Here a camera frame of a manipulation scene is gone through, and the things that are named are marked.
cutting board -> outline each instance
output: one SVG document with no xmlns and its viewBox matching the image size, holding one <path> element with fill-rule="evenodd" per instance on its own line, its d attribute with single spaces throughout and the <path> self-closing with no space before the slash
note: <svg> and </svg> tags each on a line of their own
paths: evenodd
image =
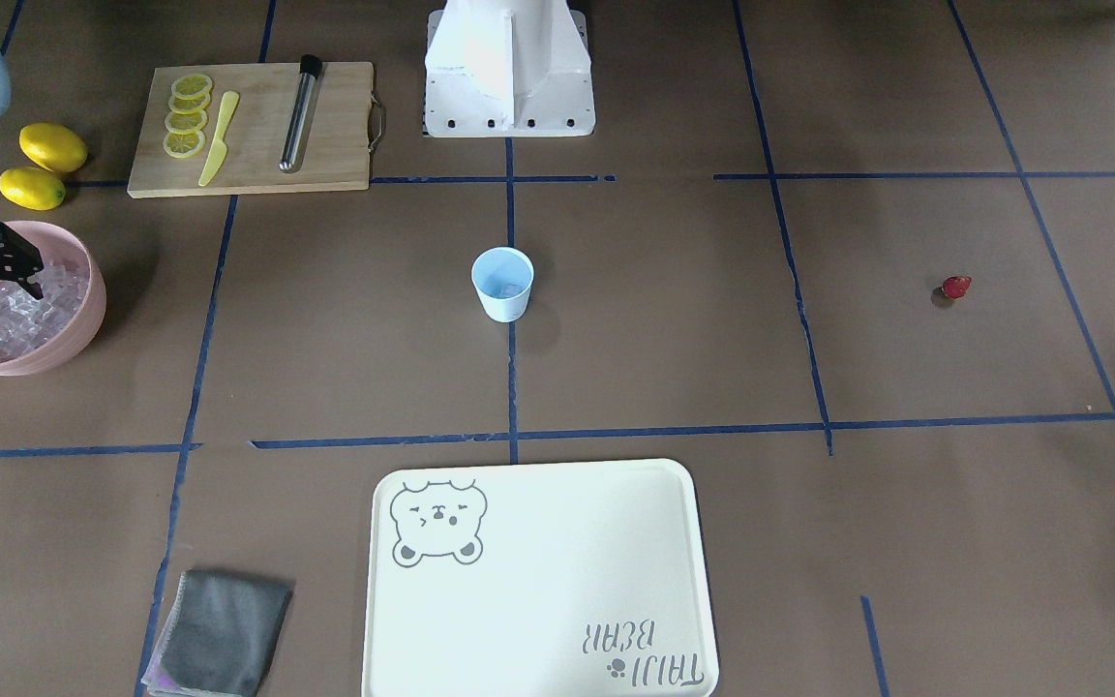
<svg viewBox="0 0 1115 697">
<path fill-rule="evenodd" d="M 217 106 L 225 91 L 239 93 L 239 107 L 226 128 L 225 163 L 207 186 L 197 186 L 209 143 L 187 158 L 163 151 L 169 85 L 188 74 L 213 78 L 209 124 L 204 136 L 213 138 Z M 297 191 L 350 191 L 368 188 L 368 119 L 371 110 L 371 62 L 327 62 L 313 93 L 310 128 L 301 164 L 294 173 L 278 168 L 282 143 L 300 84 L 298 62 L 248 62 L 223 66 L 176 66 L 154 70 L 149 105 L 136 145 L 136 159 L 128 178 L 133 199 L 167 195 L 287 194 Z"/>
</svg>

gray cloth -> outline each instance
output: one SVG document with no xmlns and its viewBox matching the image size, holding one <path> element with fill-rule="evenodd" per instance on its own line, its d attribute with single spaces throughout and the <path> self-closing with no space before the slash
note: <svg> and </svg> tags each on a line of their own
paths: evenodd
<svg viewBox="0 0 1115 697">
<path fill-rule="evenodd" d="M 178 689 L 159 693 L 253 697 L 273 660 L 290 597 L 279 583 L 207 570 L 183 574 L 157 661 Z"/>
</svg>

strawberry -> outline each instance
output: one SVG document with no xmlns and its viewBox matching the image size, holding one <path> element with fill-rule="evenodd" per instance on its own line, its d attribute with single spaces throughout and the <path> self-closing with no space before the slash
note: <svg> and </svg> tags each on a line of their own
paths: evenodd
<svg viewBox="0 0 1115 697">
<path fill-rule="evenodd" d="M 969 275 L 951 275 L 941 283 L 941 292 L 950 300 L 957 300 L 970 289 Z"/>
</svg>

yellow knife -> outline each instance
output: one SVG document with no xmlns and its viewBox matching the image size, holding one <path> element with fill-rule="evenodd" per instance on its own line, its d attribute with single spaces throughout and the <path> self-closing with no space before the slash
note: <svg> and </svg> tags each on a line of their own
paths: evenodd
<svg viewBox="0 0 1115 697">
<path fill-rule="evenodd" d="M 213 175 L 222 168 L 223 159 L 226 159 L 226 127 L 231 125 L 231 116 L 235 114 L 235 106 L 239 106 L 239 93 L 226 91 L 222 96 L 222 105 L 217 107 L 217 125 L 213 127 L 213 143 L 209 145 L 209 157 L 204 159 L 204 168 L 201 177 L 196 180 L 201 186 L 213 181 Z"/>
</svg>

pink bowl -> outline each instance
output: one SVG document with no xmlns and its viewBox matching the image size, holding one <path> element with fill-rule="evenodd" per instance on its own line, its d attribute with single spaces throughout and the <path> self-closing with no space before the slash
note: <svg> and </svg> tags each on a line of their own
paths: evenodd
<svg viewBox="0 0 1115 697">
<path fill-rule="evenodd" d="M 8 221 L 8 225 L 21 238 L 35 243 L 43 260 L 58 261 L 68 268 L 88 269 L 89 273 L 88 292 L 71 321 L 54 339 L 33 351 L 0 362 L 0 375 L 36 375 L 66 364 L 93 341 L 93 336 L 101 327 L 101 319 L 106 317 L 106 282 L 101 281 L 97 261 L 93 260 L 85 243 L 61 226 L 40 221 Z"/>
</svg>

